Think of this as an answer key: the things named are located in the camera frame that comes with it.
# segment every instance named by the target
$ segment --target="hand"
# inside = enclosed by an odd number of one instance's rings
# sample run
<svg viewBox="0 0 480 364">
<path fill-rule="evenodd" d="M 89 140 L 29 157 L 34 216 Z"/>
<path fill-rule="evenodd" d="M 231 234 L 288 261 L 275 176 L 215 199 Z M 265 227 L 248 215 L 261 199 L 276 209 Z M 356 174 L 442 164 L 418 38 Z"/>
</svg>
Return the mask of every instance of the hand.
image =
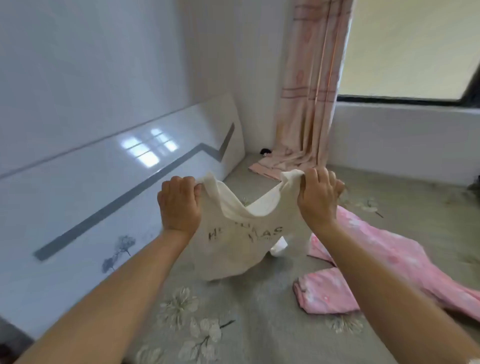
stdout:
<svg viewBox="0 0 480 364">
<path fill-rule="evenodd" d="M 327 168 L 305 170 L 297 202 L 303 219 L 312 231 L 335 223 L 337 199 L 344 189 L 345 184 Z"/>
<path fill-rule="evenodd" d="M 178 176 L 162 183 L 156 199 L 160 206 L 164 230 L 185 234 L 190 240 L 200 225 L 200 190 L 195 178 Z"/>
</svg>

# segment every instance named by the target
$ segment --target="curtain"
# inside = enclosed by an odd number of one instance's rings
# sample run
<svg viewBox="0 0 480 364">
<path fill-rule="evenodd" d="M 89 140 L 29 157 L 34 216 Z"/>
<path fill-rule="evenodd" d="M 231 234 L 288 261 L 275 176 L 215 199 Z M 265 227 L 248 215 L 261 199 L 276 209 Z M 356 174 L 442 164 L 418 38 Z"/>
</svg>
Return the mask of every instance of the curtain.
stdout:
<svg viewBox="0 0 480 364">
<path fill-rule="evenodd" d="M 354 0 L 297 0 L 272 154 L 250 166 L 279 179 L 325 166 Z"/>
</svg>

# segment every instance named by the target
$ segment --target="pink fabric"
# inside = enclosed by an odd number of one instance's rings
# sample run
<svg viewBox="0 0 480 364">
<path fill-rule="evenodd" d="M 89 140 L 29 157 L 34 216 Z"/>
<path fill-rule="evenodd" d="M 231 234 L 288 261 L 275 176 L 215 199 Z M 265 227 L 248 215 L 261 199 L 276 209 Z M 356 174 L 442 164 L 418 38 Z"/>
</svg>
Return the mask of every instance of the pink fabric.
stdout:
<svg viewBox="0 0 480 364">
<path fill-rule="evenodd" d="M 480 321 L 480 292 L 463 287 L 433 265 L 414 240 L 376 229 L 355 214 L 338 207 L 337 219 L 355 240 L 391 269 L 420 288 L 437 303 Z M 312 234 L 309 255 L 333 264 L 332 257 Z M 334 314 L 359 310 L 338 268 L 320 270 L 293 284 L 298 303 L 309 314 Z"/>
<path fill-rule="evenodd" d="M 271 155 L 250 167 L 280 179 L 285 170 L 324 166 L 353 0 L 297 0 Z"/>
</svg>

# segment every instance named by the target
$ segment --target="forearm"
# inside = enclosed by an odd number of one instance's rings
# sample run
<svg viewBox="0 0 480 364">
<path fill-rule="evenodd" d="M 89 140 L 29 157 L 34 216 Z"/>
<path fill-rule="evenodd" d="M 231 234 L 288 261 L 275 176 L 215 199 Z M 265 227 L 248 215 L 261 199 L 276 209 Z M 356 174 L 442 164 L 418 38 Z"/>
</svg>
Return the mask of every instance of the forearm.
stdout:
<svg viewBox="0 0 480 364">
<path fill-rule="evenodd" d="M 480 358 L 477 344 L 445 312 L 338 225 L 313 230 L 372 328 L 399 363 L 466 364 Z"/>
<path fill-rule="evenodd" d="M 182 233 L 162 233 L 67 312 L 18 363 L 120 363 L 187 243 Z"/>
</svg>

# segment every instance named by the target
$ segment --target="pink pajamas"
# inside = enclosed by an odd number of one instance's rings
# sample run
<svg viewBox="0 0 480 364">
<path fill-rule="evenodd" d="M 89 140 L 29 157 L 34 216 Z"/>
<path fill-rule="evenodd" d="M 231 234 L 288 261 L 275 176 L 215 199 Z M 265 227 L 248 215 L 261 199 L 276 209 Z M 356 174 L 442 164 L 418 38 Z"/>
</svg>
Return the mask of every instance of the pink pajamas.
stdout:
<svg viewBox="0 0 480 364">
<path fill-rule="evenodd" d="M 439 305 L 480 321 L 480 292 L 461 286 L 434 266 L 419 243 L 374 228 L 342 207 L 338 207 L 337 219 L 363 248 L 435 299 Z M 313 234 L 309 255 L 335 264 Z M 300 277 L 293 283 L 293 290 L 300 307 L 309 314 L 359 310 L 338 268 L 324 269 Z"/>
</svg>

